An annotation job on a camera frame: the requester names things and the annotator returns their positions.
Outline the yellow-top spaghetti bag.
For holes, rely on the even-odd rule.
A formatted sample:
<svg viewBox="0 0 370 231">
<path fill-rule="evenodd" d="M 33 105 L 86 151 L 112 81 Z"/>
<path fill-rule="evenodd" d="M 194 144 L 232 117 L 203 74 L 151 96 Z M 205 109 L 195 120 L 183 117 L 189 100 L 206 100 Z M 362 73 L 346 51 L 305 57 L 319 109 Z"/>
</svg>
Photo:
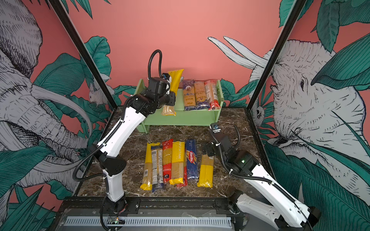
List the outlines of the yellow-top spaghetti bag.
<svg viewBox="0 0 370 231">
<path fill-rule="evenodd" d="M 163 107 L 161 115 L 176 116 L 176 111 L 175 111 L 174 106 L 175 106 L 177 91 L 178 91 L 180 82 L 183 80 L 183 77 L 182 77 L 183 72 L 184 72 L 184 69 L 173 70 L 173 71 L 168 72 L 168 74 L 171 76 L 171 79 L 169 81 L 170 90 L 168 93 L 169 102 Z"/>
</svg>

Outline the ankara blue yellow spaghetti bag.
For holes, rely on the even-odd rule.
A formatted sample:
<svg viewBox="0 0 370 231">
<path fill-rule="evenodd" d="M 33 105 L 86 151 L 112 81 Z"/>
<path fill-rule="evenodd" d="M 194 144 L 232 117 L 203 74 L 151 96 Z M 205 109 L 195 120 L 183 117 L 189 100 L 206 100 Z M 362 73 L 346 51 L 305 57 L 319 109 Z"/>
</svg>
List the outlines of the ankara blue yellow spaghetti bag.
<svg viewBox="0 0 370 231">
<path fill-rule="evenodd" d="M 183 101 L 185 111 L 196 110 L 194 80 L 183 81 Z"/>
</svg>

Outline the blue-ended chinese label spaghetti bag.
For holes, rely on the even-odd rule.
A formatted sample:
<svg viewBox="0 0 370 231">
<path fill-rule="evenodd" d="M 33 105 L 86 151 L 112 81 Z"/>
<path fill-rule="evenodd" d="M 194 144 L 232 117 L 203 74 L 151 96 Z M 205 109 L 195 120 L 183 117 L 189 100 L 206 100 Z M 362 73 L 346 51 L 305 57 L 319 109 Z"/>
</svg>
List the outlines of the blue-ended chinese label spaghetti bag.
<svg viewBox="0 0 370 231">
<path fill-rule="evenodd" d="M 206 89 L 203 81 L 194 82 L 196 109 L 209 109 L 210 105 L 207 100 Z"/>
</svg>

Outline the red-ended spaghetti bag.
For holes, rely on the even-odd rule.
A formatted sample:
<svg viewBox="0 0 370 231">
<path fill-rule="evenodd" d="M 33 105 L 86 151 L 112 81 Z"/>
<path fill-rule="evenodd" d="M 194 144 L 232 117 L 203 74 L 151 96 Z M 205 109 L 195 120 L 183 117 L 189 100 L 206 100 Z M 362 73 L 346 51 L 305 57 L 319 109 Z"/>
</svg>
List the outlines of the red-ended spaghetti bag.
<svg viewBox="0 0 370 231">
<path fill-rule="evenodd" d="M 218 92 L 217 92 L 217 81 L 208 80 L 205 82 L 205 90 L 207 96 L 207 102 L 210 105 L 209 111 L 220 109 Z"/>
</svg>

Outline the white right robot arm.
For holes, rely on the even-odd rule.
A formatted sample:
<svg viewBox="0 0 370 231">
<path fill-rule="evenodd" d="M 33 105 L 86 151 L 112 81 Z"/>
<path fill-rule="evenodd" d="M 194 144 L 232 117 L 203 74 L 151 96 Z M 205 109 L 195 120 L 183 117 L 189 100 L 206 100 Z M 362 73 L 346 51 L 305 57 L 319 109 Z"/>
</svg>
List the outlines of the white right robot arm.
<svg viewBox="0 0 370 231">
<path fill-rule="evenodd" d="M 208 143 L 208 149 L 220 159 L 228 175 L 243 179 L 268 201 L 258 201 L 236 190 L 229 198 L 231 212 L 251 214 L 278 231 L 313 230 L 321 218 L 318 208 L 308 207 L 293 197 L 254 156 L 237 150 L 237 146 L 222 132 L 209 132 L 213 141 Z"/>
</svg>

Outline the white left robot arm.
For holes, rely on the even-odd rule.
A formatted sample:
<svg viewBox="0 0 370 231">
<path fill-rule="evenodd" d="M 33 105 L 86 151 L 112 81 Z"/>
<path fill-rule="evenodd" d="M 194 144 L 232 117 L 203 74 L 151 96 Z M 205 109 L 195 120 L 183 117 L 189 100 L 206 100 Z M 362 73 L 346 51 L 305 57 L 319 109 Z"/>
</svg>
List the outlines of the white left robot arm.
<svg viewBox="0 0 370 231">
<path fill-rule="evenodd" d="M 127 161 L 118 157 L 127 139 L 149 115 L 164 105 L 174 105 L 175 93 L 171 83 L 163 78 L 148 79 L 148 87 L 126 100 L 118 122 L 108 135 L 98 143 L 98 161 L 106 185 L 105 202 L 114 213 L 126 209 L 122 175 Z"/>
</svg>

